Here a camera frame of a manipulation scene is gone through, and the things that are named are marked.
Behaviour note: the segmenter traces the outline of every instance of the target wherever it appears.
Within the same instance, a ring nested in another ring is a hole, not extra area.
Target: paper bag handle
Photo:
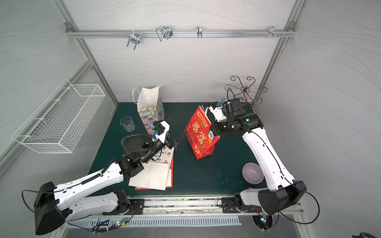
[[[135,102],[135,99],[134,99],[134,90],[135,90],[135,89],[137,89],[138,92],[139,92],[139,89],[138,89],[138,88],[134,88],[134,89],[132,90],[132,101],[133,101],[135,104],[138,104],[137,102]]]

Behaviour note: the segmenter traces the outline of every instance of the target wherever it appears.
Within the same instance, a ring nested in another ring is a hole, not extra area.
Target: clear plastic cup
[[[120,124],[128,132],[135,130],[135,123],[134,120],[132,120],[132,117],[123,117],[120,120]]]

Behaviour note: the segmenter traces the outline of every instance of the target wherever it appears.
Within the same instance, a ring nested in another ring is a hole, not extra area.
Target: mounting plate
[[[130,204],[134,207],[134,215],[143,214],[144,199],[128,199]],[[124,215],[131,215],[132,210],[129,209]]]
[[[246,206],[244,211],[237,209],[234,197],[221,198],[222,202],[222,212],[223,213],[257,213],[257,211],[252,206]],[[254,206],[259,211],[262,211],[260,206]]]

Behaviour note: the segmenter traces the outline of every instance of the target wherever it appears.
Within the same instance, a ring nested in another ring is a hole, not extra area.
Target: purple bowl
[[[264,175],[261,167],[256,163],[247,163],[242,168],[242,176],[249,184],[259,184]]]

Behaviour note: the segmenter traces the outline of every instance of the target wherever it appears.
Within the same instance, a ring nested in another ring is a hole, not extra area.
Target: vent grille
[[[118,220],[112,218],[109,225],[115,224]],[[90,228],[108,218],[92,218],[72,221],[70,223]],[[134,217],[124,227],[215,227],[227,225],[241,225],[238,216],[197,216],[197,217]]]

